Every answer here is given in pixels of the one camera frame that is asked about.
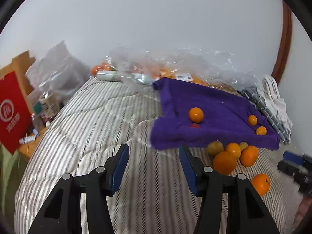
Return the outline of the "person's right hand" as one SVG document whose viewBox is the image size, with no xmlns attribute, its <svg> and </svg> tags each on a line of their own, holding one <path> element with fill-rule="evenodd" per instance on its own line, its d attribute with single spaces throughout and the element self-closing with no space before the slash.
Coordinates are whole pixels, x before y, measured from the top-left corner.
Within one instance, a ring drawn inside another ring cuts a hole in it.
<svg viewBox="0 0 312 234">
<path fill-rule="evenodd" d="M 294 219 L 294 227 L 298 227 L 304 216 L 309 210 L 309 207 L 311 206 L 312 198 L 311 197 L 303 197 L 302 201 L 300 202 L 298 206 L 298 210 L 295 214 Z"/>
</svg>

